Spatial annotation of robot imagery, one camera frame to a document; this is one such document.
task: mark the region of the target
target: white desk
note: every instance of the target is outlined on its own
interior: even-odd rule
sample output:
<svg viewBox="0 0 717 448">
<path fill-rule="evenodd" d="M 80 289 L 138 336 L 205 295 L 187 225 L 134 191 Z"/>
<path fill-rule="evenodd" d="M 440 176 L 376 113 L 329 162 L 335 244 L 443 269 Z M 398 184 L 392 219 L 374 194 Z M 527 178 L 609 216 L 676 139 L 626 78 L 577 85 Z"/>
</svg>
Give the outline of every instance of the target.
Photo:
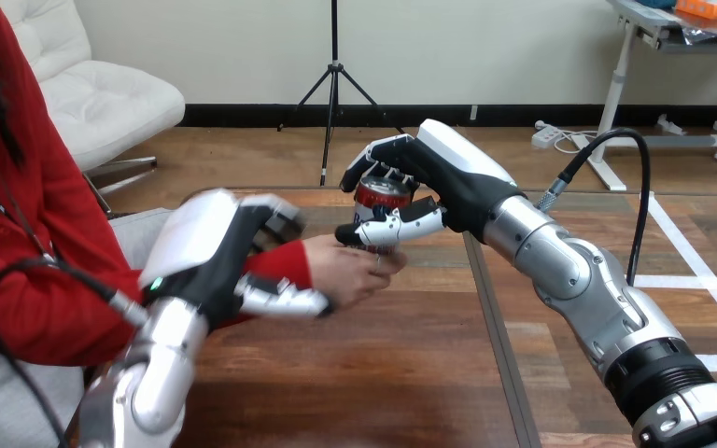
<svg viewBox="0 0 717 448">
<path fill-rule="evenodd" d="M 635 37 L 653 49 L 665 53 L 717 54 L 717 41 L 686 45 L 680 26 L 680 20 L 666 11 L 653 9 L 633 0 L 608 0 L 619 14 L 619 23 L 626 28 L 623 49 L 617 68 L 612 74 L 612 84 L 606 97 L 603 115 L 597 133 L 605 133 L 612 128 L 626 73 L 630 65 L 630 52 Z M 717 147 L 717 135 L 706 136 L 657 136 L 645 137 L 649 147 Z M 626 184 L 614 173 L 603 159 L 605 146 L 636 147 L 630 138 L 613 138 L 606 145 L 598 147 L 589 159 L 590 166 L 606 187 L 612 191 L 626 190 Z"/>
</svg>

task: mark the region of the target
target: soda can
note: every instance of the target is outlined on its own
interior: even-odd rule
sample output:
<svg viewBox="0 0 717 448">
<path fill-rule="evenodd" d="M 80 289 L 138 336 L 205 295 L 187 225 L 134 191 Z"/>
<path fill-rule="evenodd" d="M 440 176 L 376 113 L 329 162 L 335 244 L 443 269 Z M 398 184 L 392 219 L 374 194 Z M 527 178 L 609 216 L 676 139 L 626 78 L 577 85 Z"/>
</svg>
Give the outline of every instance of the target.
<svg viewBox="0 0 717 448">
<path fill-rule="evenodd" d="M 358 182 L 353 222 L 364 222 L 373 218 L 382 218 L 395 208 L 403 208 L 411 203 L 411 192 L 402 182 L 385 177 L 368 175 Z M 397 250 L 396 245 L 366 246 L 360 249 L 374 254 L 389 255 Z"/>
</svg>

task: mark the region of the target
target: black baseboard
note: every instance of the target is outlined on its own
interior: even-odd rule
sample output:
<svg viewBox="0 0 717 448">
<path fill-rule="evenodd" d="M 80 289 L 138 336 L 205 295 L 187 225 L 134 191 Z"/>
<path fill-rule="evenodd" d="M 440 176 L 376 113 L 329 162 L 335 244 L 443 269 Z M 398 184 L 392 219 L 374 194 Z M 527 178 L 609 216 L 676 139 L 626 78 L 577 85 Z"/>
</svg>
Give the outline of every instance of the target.
<svg viewBox="0 0 717 448">
<path fill-rule="evenodd" d="M 295 105 L 187 105 L 179 126 L 203 128 L 322 127 L 327 105 L 304 105 L 290 119 Z M 555 126 L 598 126 L 603 105 L 480 105 L 471 119 L 470 105 L 387 105 L 388 123 L 418 126 L 436 119 L 451 126 L 534 126 L 541 119 Z M 620 105 L 615 126 L 653 126 L 658 116 L 679 126 L 711 126 L 717 120 L 717 105 Z M 385 127 L 371 105 L 341 105 L 336 125 L 340 127 Z"/>
</svg>

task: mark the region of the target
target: orange object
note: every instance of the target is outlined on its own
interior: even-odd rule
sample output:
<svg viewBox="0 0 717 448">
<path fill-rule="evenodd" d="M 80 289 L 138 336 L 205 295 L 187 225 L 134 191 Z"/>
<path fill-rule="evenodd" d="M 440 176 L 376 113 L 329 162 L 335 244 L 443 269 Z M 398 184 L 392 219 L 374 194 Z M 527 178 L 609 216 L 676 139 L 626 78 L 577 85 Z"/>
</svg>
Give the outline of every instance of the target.
<svg viewBox="0 0 717 448">
<path fill-rule="evenodd" d="M 717 0 L 678 0 L 675 8 L 705 19 L 717 19 Z"/>
</svg>

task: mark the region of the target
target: white chair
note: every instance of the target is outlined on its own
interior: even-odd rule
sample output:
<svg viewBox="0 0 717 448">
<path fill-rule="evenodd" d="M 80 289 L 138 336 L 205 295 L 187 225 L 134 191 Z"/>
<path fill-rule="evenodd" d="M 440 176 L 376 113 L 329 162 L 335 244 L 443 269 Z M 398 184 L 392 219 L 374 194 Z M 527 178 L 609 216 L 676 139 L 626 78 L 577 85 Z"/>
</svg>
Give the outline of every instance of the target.
<svg viewBox="0 0 717 448">
<path fill-rule="evenodd" d="M 87 180 L 137 165 L 154 169 L 154 157 L 113 160 L 177 125 L 185 113 L 183 95 L 141 70 L 93 61 L 73 0 L 0 0 L 0 6 L 39 81 L 50 118 Z M 110 212 L 101 193 L 140 176 L 92 191 Z"/>
</svg>

